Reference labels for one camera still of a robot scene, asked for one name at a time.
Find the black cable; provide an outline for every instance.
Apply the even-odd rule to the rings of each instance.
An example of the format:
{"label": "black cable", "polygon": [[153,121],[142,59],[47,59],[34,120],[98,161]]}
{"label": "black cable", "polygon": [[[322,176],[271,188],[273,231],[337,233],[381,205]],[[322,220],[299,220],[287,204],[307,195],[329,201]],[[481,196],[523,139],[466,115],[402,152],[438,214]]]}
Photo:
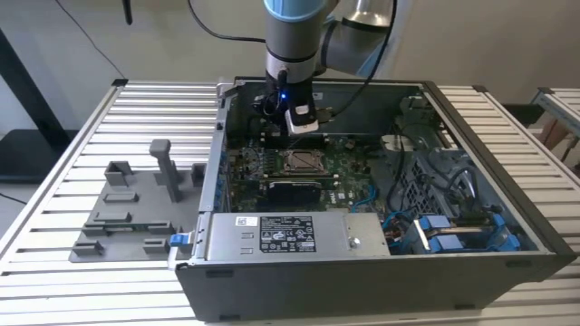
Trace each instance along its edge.
{"label": "black cable", "polygon": [[103,53],[103,51],[101,51],[98,45],[95,44],[95,42],[93,41],[93,38],[90,36],[90,34],[87,33],[87,31],[85,30],[83,26],[79,24],[78,20],[75,19],[75,17],[73,17],[73,14],[69,12],[67,9],[65,9],[61,0],[55,0],[58,6],[63,9],[65,13],[69,15],[69,17],[71,18],[71,20],[74,21],[74,23],[77,24],[77,26],[79,27],[81,31],[83,32],[85,36],[87,36],[87,39],[90,40],[93,47],[95,48],[95,50],[98,50],[98,52],[101,53],[101,55],[106,58],[106,60],[110,62],[110,64],[113,65],[113,67],[115,68],[115,70],[119,72],[119,75],[126,79],[126,75],[121,72],[118,66],[115,65],[115,63],[113,63],[110,57]]}
{"label": "black cable", "polygon": [[387,29],[387,33],[386,33],[385,40],[383,40],[383,45],[381,46],[379,56],[378,56],[378,60],[375,62],[375,66],[373,66],[371,74],[367,77],[367,79],[365,80],[363,86],[357,90],[351,99],[347,101],[347,103],[345,103],[342,108],[335,113],[333,113],[333,116],[338,116],[349,109],[351,104],[355,102],[357,98],[362,95],[365,88],[367,88],[367,86],[371,84],[373,78],[375,77],[375,74],[379,70],[381,61],[383,60],[383,55],[385,55],[385,52],[387,50],[387,45],[390,44],[393,29],[395,28],[395,19],[398,17],[398,0],[393,1],[393,15],[391,15],[391,17],[393,17],[391,18],[391,27]]}
{"label": "black cable", "polygon": [[397,211],[395,207],[393,206],[391,199],[393,199],[393,194],[395,193],[395,188],[398,187],[398,185],[401,183],[401,179],[403,177],[403,168],[406,165],[406,147],[403,144],[403,136],[402,135],[399,135],[399,139],[401,139],[399,166],[398,166],[398,172],[395,173],[395,180],[393,182],[390,192],[387,193],[387,199],[386,199],[387,208],[390,209],[391,213]]}
{"label": "black cable", "polygon": [[14,198],[14,197],[10,197],[10,196],[7,196],[7,195],[5,195],[2,192],[0,192],[0,197],[5,197],[5,198],[7,198],[7,199],[10,199],[10,200],[14,200],[15,202],[19,202],[19,203],[22,203],[22,204],[29,204],[26,201],[23,201],[23,200],[19,200],[19,199],[17,199],[17,198]]}
{"label": "black cable", "polygon": [[458,180],[458,177],[465,173],[469,172],[471,176],[471,185],[474,186],[474,203],[481,200],[481,190],[478,189],[478,178],[475,175],[474,170],[471,167],[462,168],[458,170],[458,172],[454,174],[454,176],[450,179],[450,182],[447,183],[446,192],[451,191],[451,187],[454,187],[455,180]]}
{"label": "black cable", "polygon": [[205,25],[205,23],[201,20],[201,17],[198,17],[197,11],[194,10],[194,5],[191,4],[191,0],[187,0],[187,2],[189,2],[189,7],[190,7],[191,15],[194,16],[194,19],[195,19],[197,23],[199,24],[202,29],[207,32],[207,34],[210,34],[214,37],[218,37],[219,39],[227,39],[230,41],[246,41],[246,42],[266,43],[266,39],[259,39],[259,38],[255,38],[255,37],[230,36],[230,35],[223,35],[223,34],[218,34],[217,32],[214,32]]}

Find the blue cable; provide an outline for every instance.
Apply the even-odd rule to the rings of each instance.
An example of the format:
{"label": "blue cable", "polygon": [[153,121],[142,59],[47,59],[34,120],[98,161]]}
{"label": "blue cable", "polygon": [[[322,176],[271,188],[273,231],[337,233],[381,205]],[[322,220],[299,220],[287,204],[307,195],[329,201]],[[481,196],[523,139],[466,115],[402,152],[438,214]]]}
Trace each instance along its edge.
{"label": "blue cable", "polygon": [[373,185],[370,185],[370,197],[369,197],[366,200],[362,200],[361,202],[358,202],[358,203],[355,203],[355,204],[353,205],[351,213],[357,213],[357,207],[358,207],[359,205],[366,204],[366,203],[369,203],[370,201],[373,201],[373,200],[375,199],[375,195],[377,195],[377,193],[375,193],[375,187],[374,187]]}

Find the white label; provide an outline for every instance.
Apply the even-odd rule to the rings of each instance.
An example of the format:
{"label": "white label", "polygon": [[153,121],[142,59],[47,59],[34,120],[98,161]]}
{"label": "white label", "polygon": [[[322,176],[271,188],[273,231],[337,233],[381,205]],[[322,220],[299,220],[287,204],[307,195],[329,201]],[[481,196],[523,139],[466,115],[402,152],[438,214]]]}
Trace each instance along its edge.
{"label": "white label", "polygon": [[258,226],[258,217],[257,216],[238,216],[237,217],[237,226]]}

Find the blue connector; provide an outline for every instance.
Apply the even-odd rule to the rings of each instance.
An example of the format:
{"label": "blue connector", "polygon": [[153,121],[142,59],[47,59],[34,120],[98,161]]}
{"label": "blue connector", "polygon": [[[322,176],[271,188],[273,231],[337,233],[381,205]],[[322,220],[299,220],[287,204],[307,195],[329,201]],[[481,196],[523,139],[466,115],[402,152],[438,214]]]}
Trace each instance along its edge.
{"label": "blue connector", "polygon": [[429,246],[431,247],[431,253],[439,253],[442,251],[458,251],[465,249],[461,239],[455,234],[435,236],[429,241]]}

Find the blue latch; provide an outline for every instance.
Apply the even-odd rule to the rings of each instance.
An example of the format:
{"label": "blue latch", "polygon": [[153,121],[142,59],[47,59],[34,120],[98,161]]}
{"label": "blue latch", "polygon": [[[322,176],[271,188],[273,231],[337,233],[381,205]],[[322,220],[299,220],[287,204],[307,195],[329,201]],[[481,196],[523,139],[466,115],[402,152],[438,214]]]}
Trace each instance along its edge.
{"label": "blue latch", "polygon": [[170,238],[170,246],[183,247],[190,245],[190,235],[189,234],[173,234]]}

